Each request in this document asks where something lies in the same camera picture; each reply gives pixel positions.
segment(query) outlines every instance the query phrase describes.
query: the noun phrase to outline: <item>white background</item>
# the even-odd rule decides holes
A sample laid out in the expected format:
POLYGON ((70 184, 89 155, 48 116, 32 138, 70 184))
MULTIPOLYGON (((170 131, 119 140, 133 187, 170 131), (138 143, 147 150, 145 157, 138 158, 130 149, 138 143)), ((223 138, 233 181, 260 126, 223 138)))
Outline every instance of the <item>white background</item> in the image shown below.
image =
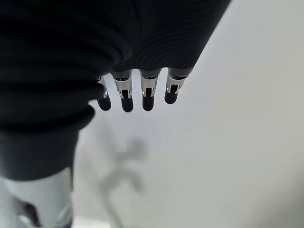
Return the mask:
POLYGON ((112 228, 304 227, 304 2, 234 0, 185 81, 151 112, 96 109, 76 156, 76 216, 112 228))

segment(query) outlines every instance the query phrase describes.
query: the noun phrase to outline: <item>silver metal bracket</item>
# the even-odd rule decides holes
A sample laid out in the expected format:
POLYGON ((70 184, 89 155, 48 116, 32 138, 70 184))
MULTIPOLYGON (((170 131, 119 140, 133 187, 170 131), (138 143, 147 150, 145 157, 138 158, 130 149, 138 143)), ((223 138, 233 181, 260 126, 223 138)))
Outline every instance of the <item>silver metal bracket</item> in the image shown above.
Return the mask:
POLYGON ((123 80, 117 80, 116 78, 114 78, 116 87, 117 87, 117 91, 119 92, 119 96, 121 99, 124 99, 124 95, 123 95, 123 90, 127 90, 128 93, 128 98, 131 99, 132 98, 132 80, 131 80, 131 75, 129 75, 129 77, 127 79, 123 80))
POLYGON ((102 84, 104 86, 104 94, 103 94, 103 97, 106 98, 108 96, 108 90, 106 88, 106 85, 105 85, 105 78, 103 76, 101 76, 101 78, 99 79, 98 83, 102 84))
POLYGON ((4 179, 4 184, 15 203, 16 216, 23 223, 22 227, 62 228, 73 220, 69 168, 39 180, 4 179), (24 208, 24 203, 32 209, 24 208))
POLYGON ((186 80, 186 77, 181 78, 181 79, 174 79, 174 78, 172 78, 171 71, 169 70, 168 71, 168 76, 167 76, 167 92, 171 93, 172 85, 177 85, 177 90, 175 92, 175 94, 177 94, 179 92, 179 90, 182 88, 182 85, 184 84, 184 81, 186 80))
POLYGON ((155 90, 156 90, 156 85, 157 85, 157 77, 155 78, 144 78, 141 76, 141 83, 142 83, 142 95, 144 97, 147 96, 147 88, 152 89, 151 97, 154 96, 155 90))

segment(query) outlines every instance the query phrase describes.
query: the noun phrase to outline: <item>black cover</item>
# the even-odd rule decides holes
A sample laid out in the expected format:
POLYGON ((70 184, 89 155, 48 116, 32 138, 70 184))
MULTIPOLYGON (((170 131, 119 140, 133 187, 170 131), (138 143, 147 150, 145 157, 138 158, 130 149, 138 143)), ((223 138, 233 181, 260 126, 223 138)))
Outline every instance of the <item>black cover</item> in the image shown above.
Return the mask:
POLYGON ((229 0, 0 2, 0 168, 14 180, 73 162, 98 76, 191 68, 229 0))

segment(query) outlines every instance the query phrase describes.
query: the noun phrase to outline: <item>robotic hand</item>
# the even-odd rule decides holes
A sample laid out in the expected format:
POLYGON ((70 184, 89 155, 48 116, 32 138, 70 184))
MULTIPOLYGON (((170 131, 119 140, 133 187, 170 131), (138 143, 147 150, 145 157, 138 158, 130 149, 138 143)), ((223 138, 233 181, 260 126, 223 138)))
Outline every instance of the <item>robotic hand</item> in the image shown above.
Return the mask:
POLYGON ((94 116, 88 101, 111 108, 100 75, 113 75, 130 112, 131 73, 139 69, 142 107, 150 111, 168 67, 164 99, 173 104, 229 2, 0 3, 0 171, 26 227, 72 226, 75 147, 94 116))

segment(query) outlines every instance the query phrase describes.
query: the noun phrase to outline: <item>black rubber fingertip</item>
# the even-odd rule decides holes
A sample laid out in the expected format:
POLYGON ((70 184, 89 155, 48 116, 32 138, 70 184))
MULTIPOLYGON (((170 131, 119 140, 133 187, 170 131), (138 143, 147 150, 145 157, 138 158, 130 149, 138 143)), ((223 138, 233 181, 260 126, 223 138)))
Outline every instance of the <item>black rubber fingertip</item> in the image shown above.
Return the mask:
POLYGON ((142 107, 145 111, 151 111, 154 106, 154 96, 142 96, 142 107))
POLYGON ((109 96, 107 96, 106 98, 99 98, 98 100, 97 100, 97 102, 98 102, 98 104, 99 104, 99 107, 102 109, 102 110, 104 110, 104 111, 108 111, 108 110, 110 110, 110 108, 111 108, 111 100, 110 100, 110 97, 109 96))
POLYGON ((173 104, 173 103, 175 103, 176 102, 176 99, 177 99, 177 94, 175 94, 175 93, 168 93, 167 91, 166 91, 166 94, 165 94, 165 102, 167 103, 167 104, 173 104))
POLYGON ((127 113, 133 110, 133 99, 132 98, 124 98, 122 99, 122 107, 123 110, 127 113))

